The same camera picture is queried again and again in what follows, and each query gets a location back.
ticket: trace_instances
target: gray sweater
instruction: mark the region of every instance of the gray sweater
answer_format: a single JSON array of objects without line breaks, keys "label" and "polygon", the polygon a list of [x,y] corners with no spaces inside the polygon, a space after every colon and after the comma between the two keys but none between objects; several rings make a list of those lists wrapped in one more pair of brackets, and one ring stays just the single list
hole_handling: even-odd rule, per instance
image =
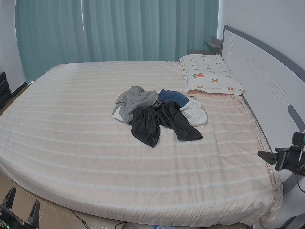
[{"label": "gray sweater", "polygon": [[156,91],[145,91],[140,86],[131,86],[131,88],[122,93],[116,100],[116,106],[112,111],[112,115],[121,106],[119,113],[124,122],[129,123],[133,119],[132,112],[138,108],[147,108],[155,103],[158,99]]}]

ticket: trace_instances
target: bed frame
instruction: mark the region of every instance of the bed frame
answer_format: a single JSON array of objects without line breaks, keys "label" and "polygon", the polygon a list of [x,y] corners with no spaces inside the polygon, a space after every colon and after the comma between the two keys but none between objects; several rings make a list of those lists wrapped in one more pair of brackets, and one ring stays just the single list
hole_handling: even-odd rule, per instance
[{"label": "bed frame", "polygon": [[[305,130],[305,70],[276,49],[227,25],[221,56],[245,89],[245,102],[271,150],[290,147],[293,133]],[[291,172],[281,174],[285,181]],[[296,184],[295,178],[288,181],[284,194]]]}]

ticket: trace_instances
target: pile of clothes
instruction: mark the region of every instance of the pile of clothes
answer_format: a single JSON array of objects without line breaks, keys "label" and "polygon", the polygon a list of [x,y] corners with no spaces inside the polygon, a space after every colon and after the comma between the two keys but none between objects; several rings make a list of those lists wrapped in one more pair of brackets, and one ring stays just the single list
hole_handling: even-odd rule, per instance
[{"label": "pile of clothes", "polygon": [[159,125],[173,129],[178,140],[202,139],[193,126],[203,127],[207,114],[202,104],[187,93],[170,90],[145,91],[131,86],[116,100],[112,116],[132,126],[132,135],[155,147],[160,136]]}]

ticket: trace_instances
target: black drawer cabinet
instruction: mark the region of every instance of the black drawer cabinet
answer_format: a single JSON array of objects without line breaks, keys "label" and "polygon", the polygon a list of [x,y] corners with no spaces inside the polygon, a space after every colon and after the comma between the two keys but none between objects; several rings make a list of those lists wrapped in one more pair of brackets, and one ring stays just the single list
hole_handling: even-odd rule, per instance
[{"label": "black drawer cabinet", "polygon": [[9,84],[6,81],[5,72],[0,73],[0,109],[12,98],[12,93]]}]

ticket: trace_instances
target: fitted sheet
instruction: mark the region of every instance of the fitted sheet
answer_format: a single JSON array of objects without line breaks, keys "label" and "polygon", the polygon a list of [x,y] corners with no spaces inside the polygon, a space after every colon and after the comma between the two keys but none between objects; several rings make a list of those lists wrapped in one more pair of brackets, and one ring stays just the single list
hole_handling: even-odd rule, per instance
[{"label": "fitted sheet", "polygon": [[179,62],[59,65],[0,117],[0,169],[57,204],[135,223],[268,227],[282,201],[280,175],[241,96],[192,92],[207,112],[202,140],[179,141],[161,126],[151,148],[112,117],[130,86],[183,91]]}]

